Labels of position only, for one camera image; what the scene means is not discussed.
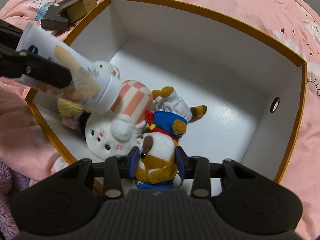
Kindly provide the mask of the purple fluffy blanket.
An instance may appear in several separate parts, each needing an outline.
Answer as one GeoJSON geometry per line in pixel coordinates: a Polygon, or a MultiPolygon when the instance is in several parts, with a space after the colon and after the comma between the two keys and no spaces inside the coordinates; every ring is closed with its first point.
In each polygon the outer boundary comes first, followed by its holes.
{"type": "Polygon", "coordinates": [[[1,160],[1,239],[13,239],[19,234],[10,212],[11,202],[29,187],[30,178],[13,171],[1,160]]]}

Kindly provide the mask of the gold cube box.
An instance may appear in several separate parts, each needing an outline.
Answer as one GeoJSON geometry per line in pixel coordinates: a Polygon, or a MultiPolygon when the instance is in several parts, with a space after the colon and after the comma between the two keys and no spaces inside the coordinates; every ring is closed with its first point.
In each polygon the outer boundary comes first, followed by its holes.
{"type": "Polygon", "coordinates": [[[69,21],[76,21],[85,17],[92,9],[97,6],[97,0],[78,0],[66,8],[69,21]]]}

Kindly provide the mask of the white lotion tube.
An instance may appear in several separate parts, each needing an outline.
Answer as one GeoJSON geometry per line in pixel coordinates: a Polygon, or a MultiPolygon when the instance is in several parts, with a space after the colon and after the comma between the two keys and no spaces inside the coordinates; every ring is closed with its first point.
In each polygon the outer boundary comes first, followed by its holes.
{"type": "Polygon", "coordinates": [[[57,88],[39,77],[28,77],[25,74],[14,78],[15,81],[81,104],[90,112],[99,114],[105,114],[116,102],[121,90],[121,82],[117,77],[97,67],[67,44],[33,23],[27,24],[18,42],[16,51],[22,50],[66,67],[71,72],[72,80],[66,88],[57,88]]]}

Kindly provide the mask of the white bunny plush checkered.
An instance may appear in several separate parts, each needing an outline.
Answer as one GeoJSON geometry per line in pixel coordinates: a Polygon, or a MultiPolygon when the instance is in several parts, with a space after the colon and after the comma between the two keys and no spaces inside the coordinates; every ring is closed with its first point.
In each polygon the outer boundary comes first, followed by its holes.
{"type": "Polygon", "coordinates": [[[107,113],[82,113],[80,131],[92,154],[101,160],[127,155],[146,127],[145,111],[152,103],[153,96],[146,85],[126,80],[107,113]]]}

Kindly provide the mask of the brown white dog plush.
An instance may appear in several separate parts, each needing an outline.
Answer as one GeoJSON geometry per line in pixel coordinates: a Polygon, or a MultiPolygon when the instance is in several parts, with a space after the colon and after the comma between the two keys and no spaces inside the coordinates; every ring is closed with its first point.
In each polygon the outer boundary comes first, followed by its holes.
{"type": "Polygon", "coordinates": [[[148,126],[136,140],[140,157],[135,184],[139,189],[173,189],[179,139],[186,133],[187,124],[207,113],[207,106],[189,107],[170,86],[153,90],[152,97],[155,109],[145,111],[148,126]]]}

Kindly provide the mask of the dark grey small box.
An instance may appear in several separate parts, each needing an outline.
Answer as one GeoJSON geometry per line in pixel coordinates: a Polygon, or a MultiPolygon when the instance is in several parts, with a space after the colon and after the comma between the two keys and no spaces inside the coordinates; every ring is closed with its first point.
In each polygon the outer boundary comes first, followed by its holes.
{"type": "Polygon", "coordinates": [[[51,5],[41,19],[41,27],[46,30],[65,31],[68,27],[69,19],[63,17],[60,8],[51,5]]]}

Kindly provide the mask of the dark book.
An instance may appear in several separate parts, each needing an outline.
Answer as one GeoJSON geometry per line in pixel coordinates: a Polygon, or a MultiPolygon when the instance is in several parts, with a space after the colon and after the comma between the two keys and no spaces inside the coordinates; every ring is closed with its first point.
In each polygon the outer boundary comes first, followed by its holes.
{"type": "Polygon", "coordinates": [[[78,0],[63,0],[61,2],[58,3],[59,7],[61,8],[66,8],[70,5],[72,5],[73,3],[77,2],[78,0]]]}

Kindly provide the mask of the white box with gold rim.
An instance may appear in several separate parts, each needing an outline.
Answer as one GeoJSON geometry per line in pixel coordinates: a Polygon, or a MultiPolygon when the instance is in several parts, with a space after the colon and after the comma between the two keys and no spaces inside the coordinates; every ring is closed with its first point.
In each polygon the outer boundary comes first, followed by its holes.
{"type": "Polygon", "coordinates": [[[188,106],[207,106],[179,140],[187,154],[281,180],[302,118],[306,61],[275,38],[188,3],[103,0],[65,43],[115,65],[122,81],[171,86],[188,106]]]}

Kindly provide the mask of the pink cloud-print bedsheet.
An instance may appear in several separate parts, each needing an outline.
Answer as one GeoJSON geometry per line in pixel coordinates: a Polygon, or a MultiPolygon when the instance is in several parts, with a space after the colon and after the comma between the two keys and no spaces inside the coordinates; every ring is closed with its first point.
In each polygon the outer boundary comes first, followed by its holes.
{"type": "MultiPolygon", "coordinates": [[[[40,2],[8,0],[1,19],[19,28],[40,21],[40,2]]],[[[177,0],[237,18],[283,42],[308,63],[304,114],[281,184],[298,194],[303,216],[297,232],[319,238],[319,15],[304,0],[177,0]]]]}

